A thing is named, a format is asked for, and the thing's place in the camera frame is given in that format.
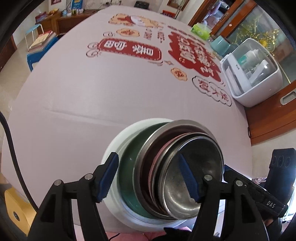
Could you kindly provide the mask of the white paper plate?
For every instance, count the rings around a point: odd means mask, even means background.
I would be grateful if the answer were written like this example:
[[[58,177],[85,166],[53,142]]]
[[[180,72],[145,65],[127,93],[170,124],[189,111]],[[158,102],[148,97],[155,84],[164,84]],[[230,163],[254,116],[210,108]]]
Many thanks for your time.
[[[182,227],[199,212],[205,176],[220,181],[224,159],[216,139],[192,120],[150,118],[121,131],[108,146],[98,209],[108,232]]]

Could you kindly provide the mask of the small steel bowl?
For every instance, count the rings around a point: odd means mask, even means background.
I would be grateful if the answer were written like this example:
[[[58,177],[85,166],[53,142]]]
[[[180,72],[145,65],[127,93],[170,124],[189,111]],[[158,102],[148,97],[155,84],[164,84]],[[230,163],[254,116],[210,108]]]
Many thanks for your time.
[[[224,159],[217,142],[202,133],[183,137],[171,145],[162,158],[158,168],[158,193],[156,198],[173,219],[186,220],[197,217],[200,204],[190,197],[184,178],[179,169],[179,155],[193,165],[201,168],[204,174],[209,174],[222,181]]]

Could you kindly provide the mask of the green plate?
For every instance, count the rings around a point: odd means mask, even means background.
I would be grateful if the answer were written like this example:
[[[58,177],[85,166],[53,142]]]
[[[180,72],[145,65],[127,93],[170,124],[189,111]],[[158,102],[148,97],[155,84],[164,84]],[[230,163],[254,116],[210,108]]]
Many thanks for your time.
[[[120,191],[124,203],[136,214],[152,219],[173,220],[173,218],[168,215],[152,215],[146,211],[138,201],[133,188],[133,169],[135,163],[137,162],[137,156],[140,152],[140,149],[149,136],[165,124],[166,122],[156,123],[152,126],[144,128],[132,138],[131,142],[125,148],[125,151],[120,158],[118,170],[118,190]]]

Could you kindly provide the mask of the pink steel bowl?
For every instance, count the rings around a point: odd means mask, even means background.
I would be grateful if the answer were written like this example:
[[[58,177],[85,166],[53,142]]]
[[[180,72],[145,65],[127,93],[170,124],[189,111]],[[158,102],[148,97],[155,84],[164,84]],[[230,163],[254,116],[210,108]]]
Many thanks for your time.
[[[149,195],[151,196],[153,205],[157,208],[158,212],[160,214],[163,214],[164,216],[170,216],[168,212],[165,210],[164,207],[160,204],[160,201],[156,198],[156,193],[158,193],[158,187],[155,188],[155,185],[158,185],[158,177],[157,172],[158,168],[161,165],[162,158],[167,152],[167,149],[174,144],[177,140],[186,137],[191,134],[196,134],[197,132],[186,132],[182,133],[180,135],[177,135],[175,137],[169,137],[163,144],[160,145],[160,149],[154,156],[154,159],[151,164],[151,168],[149,170],[149,176],[148,176],[148,189],[149,189]]]

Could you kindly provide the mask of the large steel bowl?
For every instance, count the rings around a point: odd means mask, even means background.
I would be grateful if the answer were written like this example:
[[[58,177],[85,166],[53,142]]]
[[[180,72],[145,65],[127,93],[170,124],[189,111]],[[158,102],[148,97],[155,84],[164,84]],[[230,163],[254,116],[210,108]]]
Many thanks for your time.
[[[133,188],[142,207],[152,215],[160,214],[153,205],[148,189],[148,176],[154,156],[169,137],[175,137],[186,132],[197,132],[214,137],[210,130],[192,120],[176,120],[166,124],[149,136],[137,156],[134,165]]]

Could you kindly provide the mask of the white bottle sterilizer cabinet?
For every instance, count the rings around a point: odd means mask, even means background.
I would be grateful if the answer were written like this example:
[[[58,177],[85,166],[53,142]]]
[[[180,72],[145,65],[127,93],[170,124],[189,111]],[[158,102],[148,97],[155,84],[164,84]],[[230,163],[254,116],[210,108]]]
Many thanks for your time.
[[[232,97],[246,108],[263,102],[282,87],[279,64],[252,38],[225,55],[220,63]]]

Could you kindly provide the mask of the teal cup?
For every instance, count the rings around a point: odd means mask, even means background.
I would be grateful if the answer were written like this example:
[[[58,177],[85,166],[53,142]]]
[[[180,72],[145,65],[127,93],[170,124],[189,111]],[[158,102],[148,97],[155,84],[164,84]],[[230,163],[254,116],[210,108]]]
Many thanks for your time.
[[[218,36],[215,40],[210,42],[211,48],[220,56],[225,56],[230,49],[231,44],[222,36]]]

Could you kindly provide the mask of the blue plastic stool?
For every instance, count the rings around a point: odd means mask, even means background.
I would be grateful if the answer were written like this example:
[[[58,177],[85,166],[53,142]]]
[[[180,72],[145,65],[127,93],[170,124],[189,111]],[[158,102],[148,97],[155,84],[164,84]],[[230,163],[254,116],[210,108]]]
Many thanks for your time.
[[[42,57],[48,52],[48,50],[59,40],[58,37],[54,37],[49,43],[44,47],[42,51],[37,51],[34,53],[27,54],[27,64],[29,70],[32,72],[33,64],[39,62]]]

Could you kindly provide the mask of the printed pink tablecloth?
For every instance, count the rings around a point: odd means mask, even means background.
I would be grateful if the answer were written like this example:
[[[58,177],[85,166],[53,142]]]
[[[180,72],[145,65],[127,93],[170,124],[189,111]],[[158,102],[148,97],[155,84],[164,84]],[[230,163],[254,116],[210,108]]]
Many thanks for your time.
[[[208,42],[167,16],[110,6],[64,35],[37,63],[8,119],[25,184],[41,204],[54,181],[79,180],[122,154],[149,124],[193,120],[226,165],[252,175],[244,107]]]

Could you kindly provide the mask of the stack of books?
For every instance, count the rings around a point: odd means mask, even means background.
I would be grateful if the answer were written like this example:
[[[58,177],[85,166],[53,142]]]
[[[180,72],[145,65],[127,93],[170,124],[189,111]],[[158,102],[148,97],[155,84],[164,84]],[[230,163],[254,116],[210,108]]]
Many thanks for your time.
[[[45,32],[45,33],[39,35],[37,37],[37,39],[34,40],[34,42],[30,45],[30,47],[28,48],[28,50],[31,50],[31,49],[37,48],[39,46],[42,46],[43,44],[45,44],[45,42],[47,40],[52,39],[56,35],[57,34],[55,32],[53,32],[53,31],[48,31],[48,32]]]

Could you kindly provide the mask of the green tissue pack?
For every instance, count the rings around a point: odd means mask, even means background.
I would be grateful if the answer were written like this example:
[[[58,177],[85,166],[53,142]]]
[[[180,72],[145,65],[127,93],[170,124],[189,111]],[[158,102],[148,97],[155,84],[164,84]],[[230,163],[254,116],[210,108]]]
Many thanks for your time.
[[[203,40],[208,40],[210,38],[211,30],[202,23],[196,23],[191,28],[191,32],[202,38]]]

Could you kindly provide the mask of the wooden tv cabinet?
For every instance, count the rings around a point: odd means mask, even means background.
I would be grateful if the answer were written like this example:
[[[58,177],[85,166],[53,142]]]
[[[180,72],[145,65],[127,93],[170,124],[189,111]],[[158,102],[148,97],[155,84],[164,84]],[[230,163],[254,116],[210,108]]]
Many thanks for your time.
[[[85,9],[81,14],[63,16],[59,10],[50,11],[35,16],[35,21],[36,24],[42,25],[44,32],[53,31],[60,35],[69,32],[76,25],[97,12],[97,9]]]

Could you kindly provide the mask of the black air fryer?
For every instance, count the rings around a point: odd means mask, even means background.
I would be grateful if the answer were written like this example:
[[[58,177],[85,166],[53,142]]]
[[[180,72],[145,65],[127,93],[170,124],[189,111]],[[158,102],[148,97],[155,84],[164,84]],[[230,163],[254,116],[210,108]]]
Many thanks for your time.
[[[141,9],[149,9],[149,3],[145,1],[136,1],[134,7]]]

